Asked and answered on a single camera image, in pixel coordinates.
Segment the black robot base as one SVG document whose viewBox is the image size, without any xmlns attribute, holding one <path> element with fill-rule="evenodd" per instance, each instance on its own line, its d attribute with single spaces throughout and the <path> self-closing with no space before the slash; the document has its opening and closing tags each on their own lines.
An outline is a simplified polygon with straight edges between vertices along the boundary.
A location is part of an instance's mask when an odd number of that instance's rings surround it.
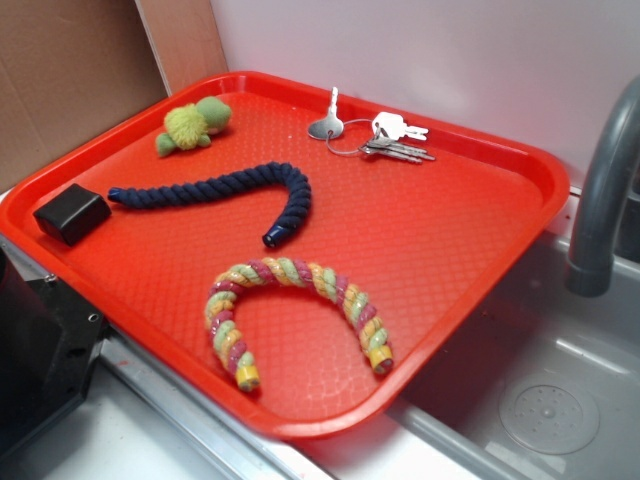
<svg viewBox="0 0 640 480">
<path fill-rule="evenodd" d="M 26 280 L 1 254 L 1 457 L 87 396 L 106 320 L 57 277 Z"/>
</svg>

